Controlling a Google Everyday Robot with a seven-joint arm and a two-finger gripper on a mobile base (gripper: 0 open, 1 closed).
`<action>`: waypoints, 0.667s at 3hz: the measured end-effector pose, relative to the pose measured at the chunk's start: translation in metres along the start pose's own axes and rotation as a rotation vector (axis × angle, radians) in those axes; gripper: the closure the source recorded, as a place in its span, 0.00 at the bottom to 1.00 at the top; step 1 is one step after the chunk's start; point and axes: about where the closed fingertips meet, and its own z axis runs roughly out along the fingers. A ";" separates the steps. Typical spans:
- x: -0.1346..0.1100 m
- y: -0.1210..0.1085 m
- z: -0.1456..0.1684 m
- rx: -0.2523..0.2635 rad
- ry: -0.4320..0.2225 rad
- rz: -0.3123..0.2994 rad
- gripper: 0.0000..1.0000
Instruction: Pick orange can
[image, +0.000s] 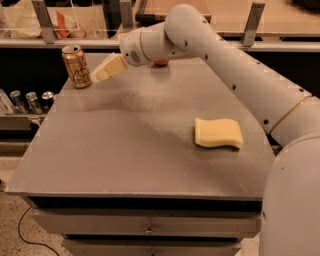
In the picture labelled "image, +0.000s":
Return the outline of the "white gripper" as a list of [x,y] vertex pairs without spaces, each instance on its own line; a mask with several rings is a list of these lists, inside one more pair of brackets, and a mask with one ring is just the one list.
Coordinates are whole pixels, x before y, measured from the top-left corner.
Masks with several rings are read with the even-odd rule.
[[101,82],[124,72],[128,63],[132,66],[144,64],[140,43],[141,29],[123,33],[119,36],[120,53],[112,53],[105,58],[90,74],[94,83]]

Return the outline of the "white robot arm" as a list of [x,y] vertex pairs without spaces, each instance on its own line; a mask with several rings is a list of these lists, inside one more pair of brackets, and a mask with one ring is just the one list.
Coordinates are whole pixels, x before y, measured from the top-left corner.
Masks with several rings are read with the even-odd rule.
[[308,91],[222,39],[194,7],[119,37],[119,55],[94,69],[102,81],[126,66],[201,58],[282,150],[265,185],[260,256],[320,256],[320,102]]

